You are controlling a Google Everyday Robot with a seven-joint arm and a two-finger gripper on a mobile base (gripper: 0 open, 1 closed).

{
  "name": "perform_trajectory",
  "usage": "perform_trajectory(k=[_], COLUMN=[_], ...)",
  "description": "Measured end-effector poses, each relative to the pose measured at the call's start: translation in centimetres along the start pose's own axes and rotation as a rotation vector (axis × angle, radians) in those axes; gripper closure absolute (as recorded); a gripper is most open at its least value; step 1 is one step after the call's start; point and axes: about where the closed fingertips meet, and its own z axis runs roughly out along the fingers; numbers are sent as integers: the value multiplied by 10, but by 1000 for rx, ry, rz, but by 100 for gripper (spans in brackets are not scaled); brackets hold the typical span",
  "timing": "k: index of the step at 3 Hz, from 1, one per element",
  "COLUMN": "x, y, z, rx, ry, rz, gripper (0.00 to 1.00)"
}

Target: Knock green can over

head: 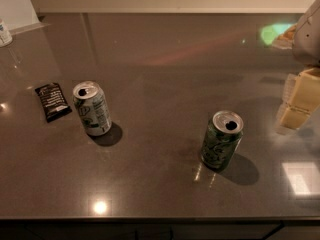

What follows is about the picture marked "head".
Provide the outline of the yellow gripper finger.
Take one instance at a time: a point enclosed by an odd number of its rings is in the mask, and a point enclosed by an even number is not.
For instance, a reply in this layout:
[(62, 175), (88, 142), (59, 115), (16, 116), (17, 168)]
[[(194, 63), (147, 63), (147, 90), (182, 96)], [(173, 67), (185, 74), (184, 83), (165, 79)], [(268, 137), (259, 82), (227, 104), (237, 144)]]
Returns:
[(279, 126), (297, 130), (319, 106), (320, 69), (306, 68), (296, 75), (296, 83), (284, 114), (279, 119)]
[(284, 88), (283, 88), (283, 93), (282, 93), (282, 104), (280, 105), (276, 118), (280, 119), (282, 115), (284, 114), (284, 111), (287, 107), (287, 103), (290, 99), (290, 96), (293, 92), (294, 86), (296, 83), (296, 75), (294, 74), (289, 74), (287, 76), (287, 79), (285, 80)]

